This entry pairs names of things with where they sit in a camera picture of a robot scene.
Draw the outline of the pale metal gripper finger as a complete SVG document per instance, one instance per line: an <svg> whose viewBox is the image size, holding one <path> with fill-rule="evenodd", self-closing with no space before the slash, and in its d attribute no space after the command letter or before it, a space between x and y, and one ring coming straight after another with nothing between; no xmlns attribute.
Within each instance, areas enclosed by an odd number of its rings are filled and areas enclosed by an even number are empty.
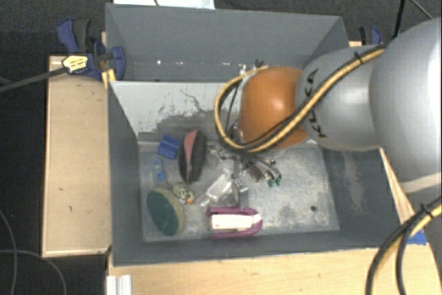
<svg viewBox="0 0 442 295"><path fill-rule="evenodd" d="M249 188L240 173L232 173L232 196L234 204L249 204Z"/></svg>

